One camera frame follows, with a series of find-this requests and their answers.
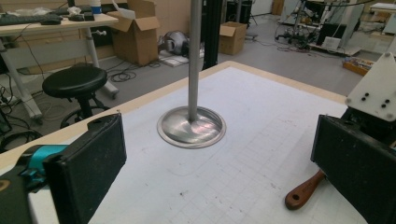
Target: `brush handle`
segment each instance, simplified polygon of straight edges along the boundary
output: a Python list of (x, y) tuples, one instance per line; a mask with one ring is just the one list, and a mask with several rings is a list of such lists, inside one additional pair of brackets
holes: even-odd
[(303, 207), (324, 177), (325, 174), (319, 170), (314, 176), (289, 192), (285, 198), (286, 207), (289, 210), (296, 210)]

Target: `pole base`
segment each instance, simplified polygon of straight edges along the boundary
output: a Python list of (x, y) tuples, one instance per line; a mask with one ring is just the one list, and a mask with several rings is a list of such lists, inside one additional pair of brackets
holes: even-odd
[(171, 145), (184, 148), (209, 147), (225, 134), (224, 119), (207, 108), (197, 107), (197, 119), (189, 121), (189, 109), (177, 107), (165, 113), (157, 124), (161, 138)]

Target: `vertical post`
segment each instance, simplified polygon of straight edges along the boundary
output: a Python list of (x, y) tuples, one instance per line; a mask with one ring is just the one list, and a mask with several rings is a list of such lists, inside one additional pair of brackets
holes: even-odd
[[(100, 68), (98, 56), (96, 54), (95, 44), (93, 42), (91, 28), (90, 27), (85, 28), (85, 33), (86, 33), (85, 35), (87, 38), (88, 51), (90, 52), (91, 59), (92, 59), (92, 64), (94, 67)], [(119, 93), (119, 91), (120, 91), (115, 86), (113, 86), (113, 84), (111, 84), (109, 81), (106, 82), (103, 89), (106, 90), (111, 95), (111, 97), (113, 99), (116, 98), (116, 94)]]
[(236, 7), (236, 18), (235, 18), (236, 22), (241, 21), (241, 10), (242, 10), (242, 0), (239, 0), (238, 6)]
[(197, 120), (198, 60), (201, 45), (202, 0), (191, 1), (190, 52), (189, 52), (189, 122)]
[(206, 1), (206, 25), (204, 26), (205, 56), (203, 70), (218, 64), (221, 10), (222, 0)]

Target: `gray floor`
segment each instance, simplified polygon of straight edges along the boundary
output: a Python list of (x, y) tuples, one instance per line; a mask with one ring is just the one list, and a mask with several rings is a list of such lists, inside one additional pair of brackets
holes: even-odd
[[(347, 95), (361, 80), (362, 76), (342, 67), (342, 59), (344, 57), (341, 55), (316, 50), (297, 52), (294, 48), (285, 50), (288, 48), (287, 45), (275, 42), (274, 36), (276, 29), (278, 34), (281, 34), (284, 30), (284, 26), (278, 27), (276, 18), (271, 15), (260, 17), (259, 25), (253, 22), (248, 28), (249, 32), (258, 35), (257, 41), (252, 42), (251, 40), (247, 40), (244, 49), (234, 56), (219, 54), (219, 63), (225, 61), (244, 63), (282, 77), (288, 77), (342, 95)], [(375, 59), (379, 55), (361, 52), (358, 56)], [(101, 66), (107, 69), (121, 62), (117, 58), (110, 58), (102, 60)], [(115, 69), (126, 68), (128, 66), (130, 64), (122, 63)], [(141, 67), (133, 70), (133, 72), (135, 78), (124, 82), (113, 83), (120, 89), (120, 93), (116, 99), (111, 99), (102, 91), (97, 92), (98, 98), (107, 106), (120, 105), (180, 80), (183, 77), (187, 77), (189, 66), (182, 64), (178, 67), (170, 67), (163, 63), (154, 63), (152, 66)], [(69, 103), (67, 100), (53, 99), (43, 93), (38, 94), (35, 100), (44, 114), (42, 125), (31, 121), (22, 105), (15, 105), (11, 115), (26, 120), (33, 130), (42, 134), (57, 131), (62, 118), (78, 107), (76, 102)], [(8, 112), (9, 108), (4, 107), (3, 110)], [(20, 121), (15, 119), (10, 119), (10, 122), (22, 125)], [(15, 131), (21, 129), (18, 126), (13, 127), (15, 127)]]

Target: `table surface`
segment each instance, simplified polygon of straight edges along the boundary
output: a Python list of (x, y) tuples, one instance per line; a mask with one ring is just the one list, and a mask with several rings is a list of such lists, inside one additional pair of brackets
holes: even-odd
[(370, 6), (372, 11), (382, 11), (382, 12), (389, 12), (395, 13), (396, 12), (396, 5), (390, 3), (375, 3)]
[(110, 17), (105, 14), (94, 15), (94, 17), (95, 21), (70, 21), (65, 18), (62, 20), (62, 23), (60, 25), (41, 25), (39, 23), (32, 23), (0, 26), (0, 36), (19, 35), (21, 33), (44, 34), (49, 32), (109, 25), (118, 21), (117, 18)]
[[(174, 147), (157, 134), (160, 116), (187, 103), (183, 79), (0, 155), (3, 172), (29, 146), (70, 143), (89, 120), (120, 111), (128, 160), (91, 223), (366, 223), (326, 181), (302, 209), (283, 204), (318, 170), (318, 115), (341, 116), (344, 96), (233, 62), (200, 78), (198, 105), (227, 124), (214, 146)], [(48, 190), (31, 199), (39, 223), (56, 222)]]

